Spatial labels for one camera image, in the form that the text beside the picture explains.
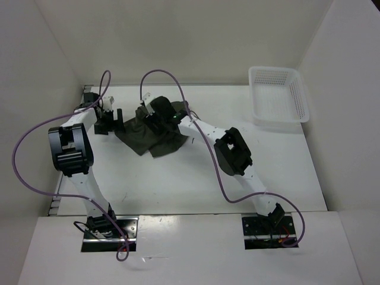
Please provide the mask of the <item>dark green shorts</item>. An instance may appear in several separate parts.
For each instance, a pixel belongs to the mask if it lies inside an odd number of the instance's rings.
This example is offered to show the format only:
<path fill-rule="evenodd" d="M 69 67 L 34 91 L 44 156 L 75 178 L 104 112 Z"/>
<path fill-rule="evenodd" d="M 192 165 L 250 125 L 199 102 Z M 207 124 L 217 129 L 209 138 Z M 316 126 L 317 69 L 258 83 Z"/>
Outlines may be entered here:
<path fill-rule="evenodd" d="M 114 132 L 136 154 L 142 156 L 149 151 L 153 158 L 158 158 L 176 152 L 186 143 L 187 136 L 172 131 L 155 134 L 143 122 L 147 114 L 147 108 L 144 105 L 139 106 L 135 111 L 135 116 L 123 123 L 124 131 Z"/>

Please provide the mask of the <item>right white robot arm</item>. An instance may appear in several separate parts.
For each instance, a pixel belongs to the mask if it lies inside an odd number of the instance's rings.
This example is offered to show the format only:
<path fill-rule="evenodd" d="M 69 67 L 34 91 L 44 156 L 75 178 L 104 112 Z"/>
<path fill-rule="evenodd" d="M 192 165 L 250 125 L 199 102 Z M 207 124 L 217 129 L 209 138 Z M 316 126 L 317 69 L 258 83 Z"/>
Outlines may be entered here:
<path fill-rule="evenodd" d="M 147 109 L 143 121 L 155 134 L 168 131 L 206 144 L 222 195 L 227 202 L 237 204 L 251 199 L 256 213 L 262 217 L 260 225 L 264 232 L 274 233 L 281 227 L 285 211 L 274 199 L 275 195 L 267 192 L 258 177 L 251 151 L 237 128 L 218 128 L 193 118 L 187 106 L 184 110 L 177 111 L 164 96 L 151 97 L 148 94 L 143 97 L 141 104 Z M 235 178 L 249 194 L 236 200 L 228 198 L 220 172 Z"/>

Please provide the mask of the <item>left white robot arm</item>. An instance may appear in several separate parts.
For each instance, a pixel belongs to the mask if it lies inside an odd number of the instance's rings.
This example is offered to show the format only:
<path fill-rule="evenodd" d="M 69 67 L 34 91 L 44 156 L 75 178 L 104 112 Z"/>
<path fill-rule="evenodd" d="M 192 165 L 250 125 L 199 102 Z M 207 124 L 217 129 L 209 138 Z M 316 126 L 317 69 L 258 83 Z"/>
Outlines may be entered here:
<path fill-rule="evenodd" d="M 74 114 L 61 126 L 48 131 L 55 169 L 72 182 L 79 195 L 87 197 L 84 201 L 87 211 L 85 227 L 94 238 L 97 233 L 111 238 L 119 229 L 112 206 L 94 177 L 94 154 L 87 135 L 90 128 L 100 135 L 124 129 L 121 109 L 117 110 L 117 119 L 114 119 L 113 103 L 112 96 L 101 99 L 96 93 L 85 93 L 84 102 Z"/>

